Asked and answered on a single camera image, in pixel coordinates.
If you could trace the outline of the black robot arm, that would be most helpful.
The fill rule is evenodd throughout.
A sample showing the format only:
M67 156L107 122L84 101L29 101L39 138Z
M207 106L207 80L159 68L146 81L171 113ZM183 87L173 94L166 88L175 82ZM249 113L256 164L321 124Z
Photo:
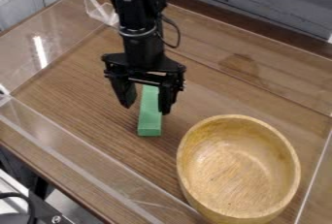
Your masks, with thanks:
M136 85L158 88L158 110L167 114L185 90L186 66L164 53L166 0L110 0L119 18L118 33L124 51L102 56L103 74L124 108L135 103Z

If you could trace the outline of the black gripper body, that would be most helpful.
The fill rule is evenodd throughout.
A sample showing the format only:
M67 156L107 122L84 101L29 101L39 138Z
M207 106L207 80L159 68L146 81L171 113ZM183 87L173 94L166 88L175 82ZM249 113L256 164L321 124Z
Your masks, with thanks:
M135 92L135 84L160 87L166 92L185 90L186 66L167 57L156 35L122 36L122 52L106 53L103 74L115 92Z

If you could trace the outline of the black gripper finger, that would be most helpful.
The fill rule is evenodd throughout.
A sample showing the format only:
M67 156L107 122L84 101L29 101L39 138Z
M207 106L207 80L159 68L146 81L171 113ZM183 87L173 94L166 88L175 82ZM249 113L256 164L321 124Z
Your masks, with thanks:
M110 83L120 105L130 109L138 98L135 84L127 78L111 78Z
M171 111L171 106L177 102L177 86L173 83L163 83L159 86L158 109L163 115Z

